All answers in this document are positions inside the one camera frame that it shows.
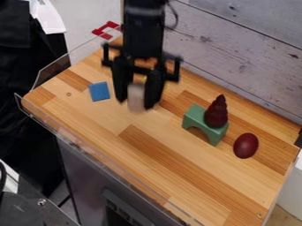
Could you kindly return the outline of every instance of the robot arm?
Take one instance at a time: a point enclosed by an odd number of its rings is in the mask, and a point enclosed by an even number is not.
[[[162,50],[165,5],[169,0],[125,0],[123,46],[104,47],[102,64],[111,68],[116,97],[120,102],[127,99],[127,87],[133,83],[133,74],[147,76],[144,93],[144,107],[151,109],[161,100],[167,80],[179,81],[181,58],[165,55]],[[109,49],[117,49],[120,55],[109,60]],[[156,58],[153,70],[135,65],[136,59]],[[175,69],[168,73],[166,61],[174,60]]]

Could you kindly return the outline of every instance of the cable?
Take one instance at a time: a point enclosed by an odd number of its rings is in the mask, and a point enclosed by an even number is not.
[[[174,17],[175,17],[175,24],[172,25],[172,26],[166,26],[165,28],[168,29],[168,30],[175,30],[175,28],[177,27],[178,25],[178,22],[179,22],[179,16],[178,16],[178,13],[177,11],[174,9],[174,7],[170,4],[170,1],[167,1],[167,5],[169,6],[169,8],[171,9]]]

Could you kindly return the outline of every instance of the white paper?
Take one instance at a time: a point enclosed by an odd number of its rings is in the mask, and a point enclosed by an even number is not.
[[[30,3],[30,13],[37,18],[46,34],[66,32],[66,27],[56,8],[49,0],[25,0]]]

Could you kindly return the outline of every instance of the wooden plank wall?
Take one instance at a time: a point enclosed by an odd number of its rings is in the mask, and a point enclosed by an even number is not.
[[[301,0],[187,0],[186,2],[302,49]]]
[[[180,2],[164,48],[184,66],[302,124],[302,50]],[[167,24],[174,21],[167,10]]]

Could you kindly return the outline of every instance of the blue cube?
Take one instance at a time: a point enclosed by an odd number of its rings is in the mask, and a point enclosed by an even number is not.
[[[100,82],[89,85],[89,90],[93,102],[110,99],[110,93],[107,82]]]

